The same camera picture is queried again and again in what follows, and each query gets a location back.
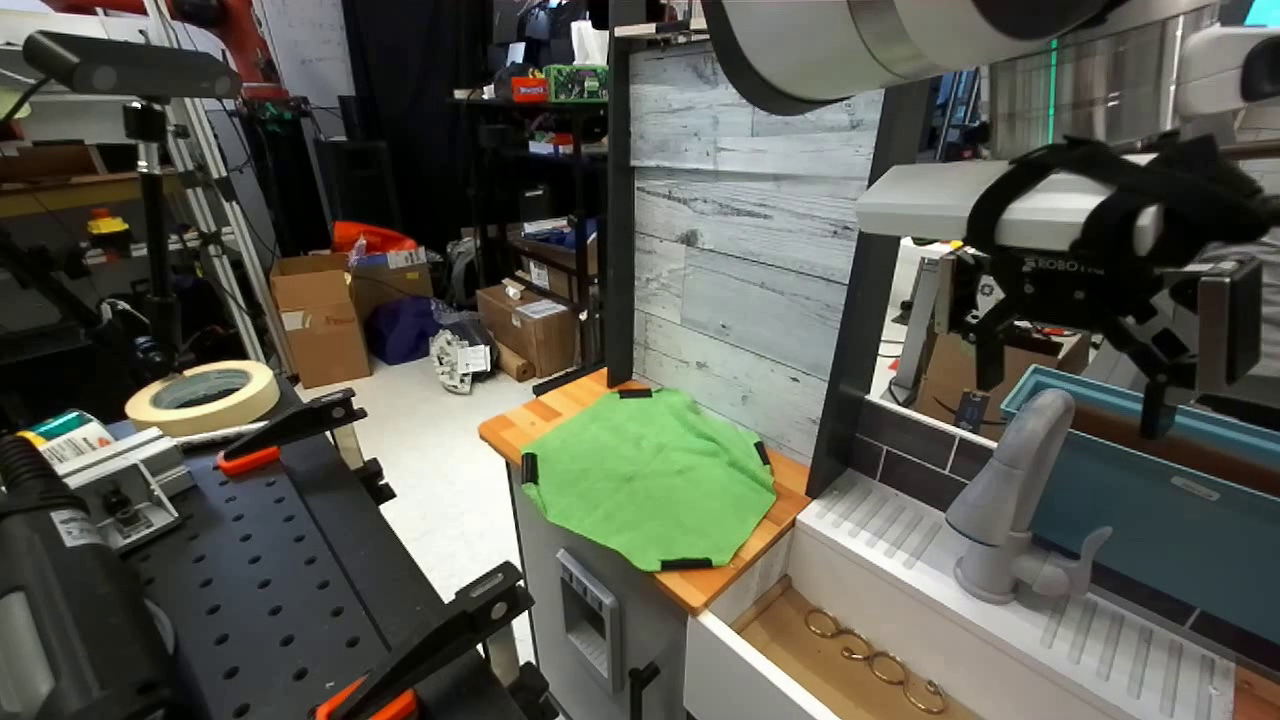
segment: wooden plank wall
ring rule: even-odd
[[[632,61],[634,373],[811,461],[879,94],[762,115],[710,48]]]

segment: green cloth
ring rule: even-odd
[[[607,392],[526,454],[530,503],[642,573],[727,565],[774,500],[755,435],[679,392]]]

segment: black pegboard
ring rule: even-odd
[[[182,523],[128,565],[208,718],[309,718],[386,646],[283,471],[233,484],[205,461],[193,475]]]

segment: tape roll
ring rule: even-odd
[[[124,416],[164,435],[197,435],[267,416],[281,401],[276,373],[255,361],[201,363],[138,389]]]

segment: cable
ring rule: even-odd
[[[45,85],[46,85],[46,77],[41,77],[35,85],[27,85],[27,88],[7,104],[7,114],[0,115],[0,125],[10,125],[14,114],[25,114],[27,99],[32,99]]]

